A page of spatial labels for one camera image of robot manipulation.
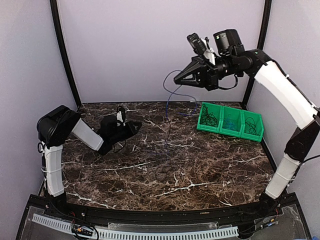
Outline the green plastic bin right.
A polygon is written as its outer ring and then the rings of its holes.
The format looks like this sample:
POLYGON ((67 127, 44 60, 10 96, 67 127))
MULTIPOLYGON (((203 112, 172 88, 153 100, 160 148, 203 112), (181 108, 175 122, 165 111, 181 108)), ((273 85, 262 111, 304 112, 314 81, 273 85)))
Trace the green plastic bin right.
POLYGON ((264 124, 261 114, 243 110, 244 120, 241 138, 255 142, 261 142, 264 135, 264 124))

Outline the black frame post left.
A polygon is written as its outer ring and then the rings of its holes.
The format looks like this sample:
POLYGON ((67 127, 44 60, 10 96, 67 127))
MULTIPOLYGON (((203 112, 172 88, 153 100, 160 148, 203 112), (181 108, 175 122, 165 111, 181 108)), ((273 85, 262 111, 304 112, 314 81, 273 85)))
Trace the black frame post left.
POLYGON ((67 77, 68 85, 70 87, 70 90, 73 96, 73 100, 75 102, 76 107, 79 108, 82 106, 82 101, 76 86, 76 81, 73 76, 71 64, 69 61, 69 56, 67 53, 66 43, 63 35, 62 24, 61 24, 61 19, 59 14, 58 1, 50 0, 49 3, 50 3, 51 16, 53 20, 54 31, 56 35, 56 40, 57 40, 62 64, 67 77))

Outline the black front rail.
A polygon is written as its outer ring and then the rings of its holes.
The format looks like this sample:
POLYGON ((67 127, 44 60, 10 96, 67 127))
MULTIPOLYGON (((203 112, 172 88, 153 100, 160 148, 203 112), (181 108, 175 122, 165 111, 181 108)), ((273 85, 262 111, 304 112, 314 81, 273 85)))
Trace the black front rail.
POLYGON ((286 195, 267 209, 265 204, 253 202, 237 206, 210 208, 205 210, 184 211, 134 211, 117 210, 100 207, 91 207, 68 203, 65 200, 48 202, 53 215, 66 215, 77 223, 87 222, 95 225, 106 226, 110 223, 120 224, 146 224, 146 225, 175 225, 175 224, 200 224, 218 222, 220 224, 247 225, 254 220, 276 216, 283 213, 281 208, 296 202, 294 195, 286 195))

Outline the green plastic bin left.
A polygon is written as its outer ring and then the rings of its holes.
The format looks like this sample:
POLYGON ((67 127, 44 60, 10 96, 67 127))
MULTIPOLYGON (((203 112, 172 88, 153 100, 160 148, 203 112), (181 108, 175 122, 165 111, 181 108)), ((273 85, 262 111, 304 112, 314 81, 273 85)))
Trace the green plastic bin left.
POLYGON ((196 129, 219 134, 221 126, 222 106, 202 102, 196 129))

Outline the green plastic bin middle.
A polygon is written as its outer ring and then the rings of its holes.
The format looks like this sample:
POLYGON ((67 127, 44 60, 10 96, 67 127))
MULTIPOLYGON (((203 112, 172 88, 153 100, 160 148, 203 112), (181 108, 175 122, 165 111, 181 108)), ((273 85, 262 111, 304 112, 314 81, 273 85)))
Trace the green plastic bin middle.
POLYGON ((231 137, 240 138, 244 128, 242 110, 223 106, 221 109, 221 125, 219 133, 231 137))

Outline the green plastic bin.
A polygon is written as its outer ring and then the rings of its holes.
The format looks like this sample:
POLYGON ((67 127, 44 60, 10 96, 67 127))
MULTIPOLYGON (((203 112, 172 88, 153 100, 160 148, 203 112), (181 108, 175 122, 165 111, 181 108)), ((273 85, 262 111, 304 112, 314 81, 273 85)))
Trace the green plastic bin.
POLYGON ((244 120, 241 138, 255 142, 261 142, 264 135, 264 124, 261 114, 243 110, 244 120))
POLYGON ((221 109, 221 125, 219 133, 231 137, 240 138, 244 128, 242 110, 223 106, 221 109))
POLYGON ((196 129, 219 134, 221 126, 222 106, 202 102, 196 129))

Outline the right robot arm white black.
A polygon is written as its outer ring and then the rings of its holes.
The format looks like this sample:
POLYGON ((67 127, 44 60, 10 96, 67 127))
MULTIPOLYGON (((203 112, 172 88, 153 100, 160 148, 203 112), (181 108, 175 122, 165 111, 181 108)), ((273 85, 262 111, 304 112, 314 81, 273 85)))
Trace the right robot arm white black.
POLYGON ((279 204, 280 196, 294 180, 320 132, 320 110, 290 79, 280 65, 260 49, 245 50, 238 32, 226 29, 213 35, 218 52, 209 46, 208 38, 197 33, 187 41, 196 54, 173 79, 177 85, 219 89, 226 76, 247 74, 263 85, 282 104, 297 128, 287 142, 284 156, 271 181, 259 197, 254 213, 266 217, 279 204))

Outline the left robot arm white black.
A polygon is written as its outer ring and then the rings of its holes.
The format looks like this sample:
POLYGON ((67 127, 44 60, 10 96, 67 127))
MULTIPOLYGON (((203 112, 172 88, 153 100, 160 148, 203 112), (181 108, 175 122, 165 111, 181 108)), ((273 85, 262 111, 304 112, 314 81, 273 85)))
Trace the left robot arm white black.
POLYGON ((42 155, 41 170, 44 175, 45 192, 51 198, 65 196, 62 156, 66 141, 76 137, 88 148, 104 156, 119 142, 126 142, 138 134, 142 122, 126 120, 126 111, 119 106, 112 115, 106 115, 100 128, 93 130, 81 114, 65 105, 60 105, 39 119, 38 152, 42 155))

